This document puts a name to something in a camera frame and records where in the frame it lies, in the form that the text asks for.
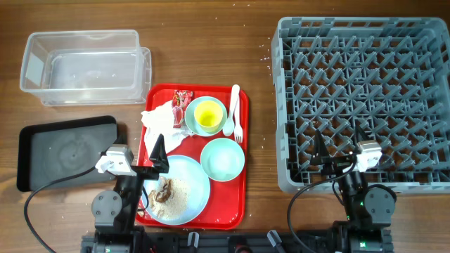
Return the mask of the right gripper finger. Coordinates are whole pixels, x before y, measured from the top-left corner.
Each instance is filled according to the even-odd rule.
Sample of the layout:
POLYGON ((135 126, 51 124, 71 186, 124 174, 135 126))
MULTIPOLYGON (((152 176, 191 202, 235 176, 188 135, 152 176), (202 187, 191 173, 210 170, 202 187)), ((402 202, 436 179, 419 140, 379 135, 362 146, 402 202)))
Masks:
POLYGON ((368 136, 366 135, 366 132, 360 127, 358 122, 355 123, 354 139, 355 139, 355 143, 368 140, 368 136))
POLYGON ((313 160, 324 160, 329 157, 329 152, 324 143, 322 134, 319 130, 315 131, 314 137, 314 153, 312 156, 313 160))

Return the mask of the rice and food scraps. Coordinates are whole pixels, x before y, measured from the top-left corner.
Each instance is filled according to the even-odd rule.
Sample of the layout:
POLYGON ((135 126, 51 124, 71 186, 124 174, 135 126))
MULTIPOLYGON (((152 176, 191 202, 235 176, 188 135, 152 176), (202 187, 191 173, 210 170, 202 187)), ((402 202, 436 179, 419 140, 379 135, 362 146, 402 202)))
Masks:
POLYGON ((148 195, 152 213, 159 219, 178 219, 187 210, 190 191, 187 182, 161 176, 148 195))

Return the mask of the large light blue plate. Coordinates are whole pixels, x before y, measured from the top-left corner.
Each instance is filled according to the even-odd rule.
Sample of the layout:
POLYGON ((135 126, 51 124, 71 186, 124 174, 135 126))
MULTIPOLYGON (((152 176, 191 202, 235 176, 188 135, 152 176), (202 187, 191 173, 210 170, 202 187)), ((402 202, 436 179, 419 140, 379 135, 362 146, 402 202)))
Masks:
POLYGON ((150 209, 148 195, 158 185, 158 180, 147 180, 144 183, 145 193, 142 195, 143 206, 146 208, 146 217, 168 226, 178 226, 188 223, 204 210, 210 198, 210 179, 203 171, 200 164, 194 159, 183 155, 172 155, 168 157, 169 172, 160 174, 160 177, 169 179, 181 179, 190 186, 191 191, 188 198, 187 210, 174 220, 164 220, 156 217, 150 209))

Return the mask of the white napkin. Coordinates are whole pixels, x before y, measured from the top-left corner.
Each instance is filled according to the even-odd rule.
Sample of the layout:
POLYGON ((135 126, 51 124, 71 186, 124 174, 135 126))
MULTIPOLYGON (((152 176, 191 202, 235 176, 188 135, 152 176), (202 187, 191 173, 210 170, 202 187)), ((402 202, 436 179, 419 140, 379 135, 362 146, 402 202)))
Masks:
POLYGON ((165 151, 170 153, 181 145, 181 142, 193 132, 182 124, 180 128, 174 128, 175 116, 172 112, 172 102, 167 101, 151 111, 143 111, 142 123, 146 128, 143 140, 148 154, 151 154, 160 134, 164 136, 165 151))

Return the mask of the small light blue saucer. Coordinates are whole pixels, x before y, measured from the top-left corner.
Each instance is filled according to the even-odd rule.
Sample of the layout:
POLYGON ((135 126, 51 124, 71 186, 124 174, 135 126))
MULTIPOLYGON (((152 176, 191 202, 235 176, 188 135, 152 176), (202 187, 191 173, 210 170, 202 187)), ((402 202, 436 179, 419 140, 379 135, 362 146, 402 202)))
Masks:
POLYGON ((227 111, 226 111, 224 104, 220 100, 213 98, 211 96, 202 96, 202 97, 194 99, 187 107, 186 114, 185 114, 185 120, 186 120, 187 127, 196 135, 204 136, 204 137, 213 136, 215 134, 218 134, 221 131, 221 129, 223 128, 226 119, 227 119, 227 111), (200 128, 200 125, 196 122, 195 117, 194 117, 194 111, 195 111, 196 106, 199 103, 201 103, 203 101, 207 101, 207 100, 212 100, 212 101, 217 102, 218 104, 220 104, 220 106, 223 110, 223 119, 221 121, 221 124, 219 125, 219 128, 212 133, 207 133, 207 132, 203 131, 200 128))

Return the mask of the mint green bowl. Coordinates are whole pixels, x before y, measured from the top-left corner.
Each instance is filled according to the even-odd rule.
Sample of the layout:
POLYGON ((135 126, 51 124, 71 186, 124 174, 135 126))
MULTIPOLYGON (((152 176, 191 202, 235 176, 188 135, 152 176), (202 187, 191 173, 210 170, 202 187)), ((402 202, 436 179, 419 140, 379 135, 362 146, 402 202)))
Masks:
POLYGON ((202 149, 200 164, 212 180, 227 182, 234 180, 242 172, 245 154, 235 141, 216 138, 202 149))

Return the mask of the red candy wrapper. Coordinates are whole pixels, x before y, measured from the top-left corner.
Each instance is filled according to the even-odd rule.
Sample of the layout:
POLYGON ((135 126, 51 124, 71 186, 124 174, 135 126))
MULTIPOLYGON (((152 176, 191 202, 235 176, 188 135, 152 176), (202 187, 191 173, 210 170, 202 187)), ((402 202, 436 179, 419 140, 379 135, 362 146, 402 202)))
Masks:
POLYGON ((175 90, 172 98, 172 113, 174 115, 174 128, 181 128, 187 106, 193 100, 193 92, 175 90))

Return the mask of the yellow plastic cup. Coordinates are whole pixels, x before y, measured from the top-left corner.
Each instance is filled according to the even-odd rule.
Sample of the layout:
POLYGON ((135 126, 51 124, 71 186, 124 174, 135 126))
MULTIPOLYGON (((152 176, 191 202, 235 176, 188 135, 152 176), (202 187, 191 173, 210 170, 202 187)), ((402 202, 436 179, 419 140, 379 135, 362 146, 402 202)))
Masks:
POLYGON ((212 133, 216 131, 221 124, 223 119, 223 110, 217 102, 207 100, 196 106, 194 117, 203 131, 212 133))

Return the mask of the white plastic spoon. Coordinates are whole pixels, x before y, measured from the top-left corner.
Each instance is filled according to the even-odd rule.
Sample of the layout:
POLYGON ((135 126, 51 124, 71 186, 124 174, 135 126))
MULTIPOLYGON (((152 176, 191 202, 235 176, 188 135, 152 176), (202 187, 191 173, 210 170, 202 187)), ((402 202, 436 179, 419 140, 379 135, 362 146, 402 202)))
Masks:
POLYGON ((239 99, 239 92, 240 92, 240 86, 238 84, 234 84, 231 89, 231 99, 230 99, 230 106, 229 106, 229 114, 227 117, 227 120, 225 122, 225 125, 222 129, 223 134, 225 136, 230 136, 233 133, 235 124, 233 121, 233 114, 235 112, 236 104, 239 99))

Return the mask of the white plastic fork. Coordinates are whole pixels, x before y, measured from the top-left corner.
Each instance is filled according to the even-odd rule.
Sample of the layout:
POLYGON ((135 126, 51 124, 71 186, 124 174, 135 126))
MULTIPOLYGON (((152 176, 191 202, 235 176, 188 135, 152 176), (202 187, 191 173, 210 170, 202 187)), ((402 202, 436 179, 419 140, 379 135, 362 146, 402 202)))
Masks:
POLYGON ((235 138, 236 143, 242 143, 243 142, 243 129, 240 125, 240 99, 238 98, 236 102, 236 108, 234 111, 234 120, 235 120, 235 127, 233 130, 233 135, 235 138))

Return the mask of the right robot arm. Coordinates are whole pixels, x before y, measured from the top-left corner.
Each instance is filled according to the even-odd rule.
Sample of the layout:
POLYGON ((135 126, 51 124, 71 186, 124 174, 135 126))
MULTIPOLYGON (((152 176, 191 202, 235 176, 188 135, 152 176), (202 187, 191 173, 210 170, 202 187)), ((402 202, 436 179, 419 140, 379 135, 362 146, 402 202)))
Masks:
POLYGON ((335 175, 346 221, 336 221, 327 232, 327 252, 393 252, 392 215, 396 193, 382 184, 369 185, 364 172, 376 167, 382 156, 380 144, 355 126, 354 151, 330 156, 319 130, 314 137, 312 165, 321 165, 325 175, 335 175))

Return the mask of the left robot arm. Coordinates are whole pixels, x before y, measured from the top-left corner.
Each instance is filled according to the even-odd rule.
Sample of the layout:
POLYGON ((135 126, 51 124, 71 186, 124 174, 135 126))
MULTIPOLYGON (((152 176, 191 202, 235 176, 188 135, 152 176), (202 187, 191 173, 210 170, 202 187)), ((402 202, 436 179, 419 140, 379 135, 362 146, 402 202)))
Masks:
POLYGON ((146 180, 158 180, 159 174, 169 171, 164 136, 159 135, 150 160, 150 167, 134 166, 134 156, 128 145, 114 144, 101 154, 95 168, 100 173, 116 176, 112 190, 99 193, 91 210, 95 218, 92 238, 82 238, 82 252, 152 252, 152 242, 142 226, 135 222, 146 180))

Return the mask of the grey dishwasher rack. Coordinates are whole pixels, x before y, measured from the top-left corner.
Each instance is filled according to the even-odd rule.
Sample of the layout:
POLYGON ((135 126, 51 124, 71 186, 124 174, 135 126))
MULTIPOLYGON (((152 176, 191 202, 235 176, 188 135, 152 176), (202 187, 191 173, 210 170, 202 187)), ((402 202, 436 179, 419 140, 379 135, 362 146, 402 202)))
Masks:
POLYGON ((449 27, 439 18, 285 17, 271 42, 278 186, 331 190, 310 163, 361 127, 382 148, 366 180, 399 193, 449 192, 449 27))

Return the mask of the clear plastic waste bin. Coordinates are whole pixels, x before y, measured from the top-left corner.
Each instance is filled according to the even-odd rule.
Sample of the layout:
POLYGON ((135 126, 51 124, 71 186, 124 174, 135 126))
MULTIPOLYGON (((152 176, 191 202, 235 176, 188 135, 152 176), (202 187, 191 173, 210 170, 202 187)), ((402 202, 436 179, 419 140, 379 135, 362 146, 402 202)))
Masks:
POLYGON ((151 82, 135 30, 35 32, 20 73, 20 89, 46 106, 145 103, 151 82))

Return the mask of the black plastic tray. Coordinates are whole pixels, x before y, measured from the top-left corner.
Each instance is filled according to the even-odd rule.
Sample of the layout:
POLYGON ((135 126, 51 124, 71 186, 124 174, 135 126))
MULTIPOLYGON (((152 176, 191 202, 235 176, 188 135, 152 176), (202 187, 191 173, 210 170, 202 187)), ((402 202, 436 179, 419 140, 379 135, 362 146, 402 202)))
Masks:
POLYGON ((116 119, 100 116, 27 126, 20 131, 17 189, 29 192, 95 166, 120 136, 116 119))

